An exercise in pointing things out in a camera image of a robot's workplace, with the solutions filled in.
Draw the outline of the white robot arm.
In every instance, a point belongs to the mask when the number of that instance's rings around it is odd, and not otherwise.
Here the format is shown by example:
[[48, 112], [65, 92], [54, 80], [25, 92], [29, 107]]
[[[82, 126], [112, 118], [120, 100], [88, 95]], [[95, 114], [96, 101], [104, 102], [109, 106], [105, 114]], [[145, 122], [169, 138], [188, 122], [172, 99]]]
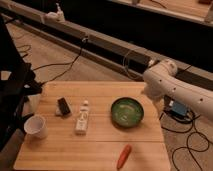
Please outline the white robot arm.
[[167, 95], [213, 121], [213, 91], [178, 80], [176, 73], [177, 65], [169, 59], [147, 69], [143, 73], [146, 95], [152, 100]]

